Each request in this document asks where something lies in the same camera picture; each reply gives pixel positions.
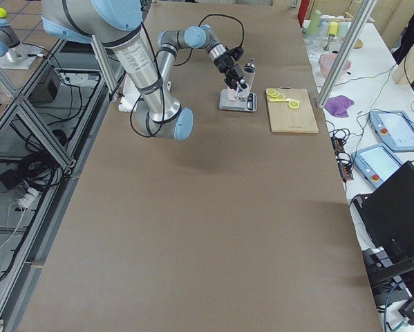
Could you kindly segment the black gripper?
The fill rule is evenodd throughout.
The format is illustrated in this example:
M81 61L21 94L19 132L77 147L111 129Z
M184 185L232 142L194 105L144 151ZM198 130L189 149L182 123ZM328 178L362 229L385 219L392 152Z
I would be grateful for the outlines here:
M248 90L248 82L240 66L229 56L228 51L214 60L214 64L220 73L225 75L224 82L231 90L237 89L237 83L240 91Z

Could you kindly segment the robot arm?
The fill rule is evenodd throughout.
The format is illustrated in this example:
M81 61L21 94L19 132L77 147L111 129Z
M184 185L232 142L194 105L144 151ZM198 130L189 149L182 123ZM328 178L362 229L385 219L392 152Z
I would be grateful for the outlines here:
M30 47L21 43L5 19L0 19L0 67L2 69L28 70L35 60L29 56Z
M243 48L224 46L208 25L160 33L155 53L149 38L140 36L143 24L139 1L42 1L41 9L48 34L81 44L89 44L96 37L114 52L140 94L135 116L142 137L185 140L192 131L192 110L182 107L167 88L180 49L205 50L229 88L237 91L247 86L237 63Z

